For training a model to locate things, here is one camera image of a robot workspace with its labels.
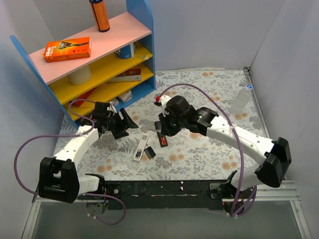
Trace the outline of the white remote control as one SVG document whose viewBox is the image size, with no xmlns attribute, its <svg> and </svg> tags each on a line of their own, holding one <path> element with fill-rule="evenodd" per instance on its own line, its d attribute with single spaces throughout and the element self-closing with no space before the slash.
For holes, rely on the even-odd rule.
<svg viewBox="0 0 319 239">
<path fill-rule="evenodd" d="M 142 137 L 139 141 L 137 150 L 134 153 L 133 161 L 139 162 L 141 160 L 141 157 L 142 157 L 144 149 L 147 145 L 148 139 L 149 139 L 149 136 L 147 134 L 142 135 Z"/>
</svg>

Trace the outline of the black remote control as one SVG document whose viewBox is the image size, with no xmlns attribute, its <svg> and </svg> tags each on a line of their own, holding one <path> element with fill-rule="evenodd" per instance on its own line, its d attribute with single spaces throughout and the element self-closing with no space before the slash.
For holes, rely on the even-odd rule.
<svg viewBox="0 0 319 239">
<path fill-rule="evenodd" d="M 161 134 L 160 132 L 157 132 L 157 136 L 158 136 L 159 144 L 161 147 L 168 146 L 168 142 L 165 135 Z"/>
</svg>

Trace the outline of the black battery cover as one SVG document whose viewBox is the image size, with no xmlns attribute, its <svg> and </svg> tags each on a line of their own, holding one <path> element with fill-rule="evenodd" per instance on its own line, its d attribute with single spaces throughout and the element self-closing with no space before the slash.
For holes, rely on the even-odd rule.
<svg viewBox="0 0 319 239">
<path fill-rule="evenodd" d="M 145 154 L 147 155 L 147 157 L 149 159 L 152 159 L 156 156 L 156 153 L 155 151 L 153 150 L 153 148 L 151 146 L 147 147 L 145 150 L 144 150 Z"/>
</svg>

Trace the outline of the white battery cover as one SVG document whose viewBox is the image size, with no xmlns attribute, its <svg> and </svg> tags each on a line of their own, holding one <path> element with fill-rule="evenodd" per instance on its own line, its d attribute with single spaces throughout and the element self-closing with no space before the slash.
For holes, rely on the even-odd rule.
<svg viewBox="0 0 319 239">
<path fill-rule="evenodd" d="M 166 154 L 166 148 L 165 147 L 160 147 L 155 149 L 156 154 Z"/>
</svg>

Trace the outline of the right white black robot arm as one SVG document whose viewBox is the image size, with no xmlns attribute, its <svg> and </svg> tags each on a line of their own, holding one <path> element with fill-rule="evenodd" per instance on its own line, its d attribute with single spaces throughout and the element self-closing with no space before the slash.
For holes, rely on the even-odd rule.
<svg viewBox="0 0 319 239">
<path fill-rule="evenodd" d="M 241 127 L 230 126 L 217 112 L 201 107 L 196 109 L 182 96 L 158 97 L 155 105 L 161 107 L 159 120 L 161 133 L 174 136 L 182 129 L 217 139 L 251 157 L 255 165 L 243 173 L 234 173 L 226 184 L 226 194 L 239 197 L 244 190 L 265 184 L 280 187 L 292 162 L 289 142 L 279 137 L 276 140 L 253 134 Z"/>
</svg>

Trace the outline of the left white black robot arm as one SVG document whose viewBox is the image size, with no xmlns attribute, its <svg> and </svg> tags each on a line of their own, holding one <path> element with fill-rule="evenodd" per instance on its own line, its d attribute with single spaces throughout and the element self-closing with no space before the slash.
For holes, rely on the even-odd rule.
<svg viewBox="0 0 319 239">
<path fill-rule="evenodd" d="M 77 166 L 91 145 L 110 131 L 114 139 L 128 136 L 127 129 L 138 128 L 124 108 L 117 111 L 110 103 L 96 102 L 92 119 L 78 128 L 71 139 L 53 157 L 40 163 L 38 194 L 42 198 L 73 203 L 78 196 L 90 193 L 95 199 L 105 196 L 104 177 L 97 174 L 79 176 Z"/>
</svg>

